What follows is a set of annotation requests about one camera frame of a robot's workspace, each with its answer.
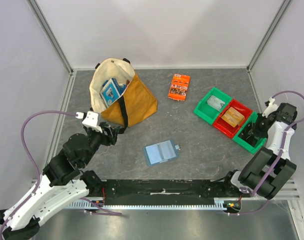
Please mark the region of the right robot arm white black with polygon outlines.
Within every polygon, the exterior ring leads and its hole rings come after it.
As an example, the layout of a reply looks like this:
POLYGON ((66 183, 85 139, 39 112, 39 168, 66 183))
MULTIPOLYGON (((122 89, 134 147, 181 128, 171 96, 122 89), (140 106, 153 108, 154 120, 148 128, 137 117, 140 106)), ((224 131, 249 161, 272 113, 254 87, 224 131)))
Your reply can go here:
POLYGON ((236 135, 236 142, 253 153, 243 170, 229 171, 221 184, 227 197, 238 191, 257 194, 270 200, 292 177, 296 165, 290 161, 288 149, 296 127, 296 107, 282 102, 269 114, 251 116, 236 135))

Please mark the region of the blue card holder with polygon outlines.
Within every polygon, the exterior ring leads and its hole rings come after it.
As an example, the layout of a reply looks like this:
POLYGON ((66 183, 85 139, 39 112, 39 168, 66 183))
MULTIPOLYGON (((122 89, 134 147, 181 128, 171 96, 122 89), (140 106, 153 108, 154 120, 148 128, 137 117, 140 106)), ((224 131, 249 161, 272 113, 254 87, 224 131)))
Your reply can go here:
POLYGON ((166 140, 142 148, 148 166, 165 163, 179 158, 180 145, 166 140))

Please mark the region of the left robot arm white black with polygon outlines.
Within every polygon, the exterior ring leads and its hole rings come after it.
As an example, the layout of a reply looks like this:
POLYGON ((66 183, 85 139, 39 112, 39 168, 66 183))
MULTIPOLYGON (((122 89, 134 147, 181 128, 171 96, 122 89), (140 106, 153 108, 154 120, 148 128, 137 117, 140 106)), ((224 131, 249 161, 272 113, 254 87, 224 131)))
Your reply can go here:
POLYGON ((44 167, 33 187, 11 208, 0 210, 0 239, 29 240, 72 202, 97 196, 103 183, 92 170, 82 172, 100 146, 114 145, 120 131, 105 122, 84 127, 44 167))

